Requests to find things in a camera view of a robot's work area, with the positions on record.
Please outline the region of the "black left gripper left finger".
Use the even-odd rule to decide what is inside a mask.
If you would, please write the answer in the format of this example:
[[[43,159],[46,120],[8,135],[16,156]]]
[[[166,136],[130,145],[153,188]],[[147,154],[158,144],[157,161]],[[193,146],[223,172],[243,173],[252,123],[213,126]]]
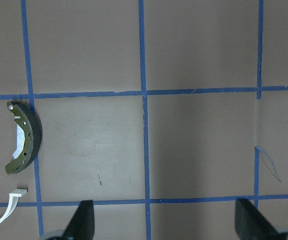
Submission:
[[[80,202],[71,221],[66,227],[63,238],[93,238],[94,237],[94,206],[93,200]]]

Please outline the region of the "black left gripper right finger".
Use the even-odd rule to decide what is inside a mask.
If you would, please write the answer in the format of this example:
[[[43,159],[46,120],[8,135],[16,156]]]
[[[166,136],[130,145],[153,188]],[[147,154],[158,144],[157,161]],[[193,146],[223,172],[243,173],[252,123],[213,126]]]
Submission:
[[[246,198],[236,199],[235,231],[239,238],[283,238]]]

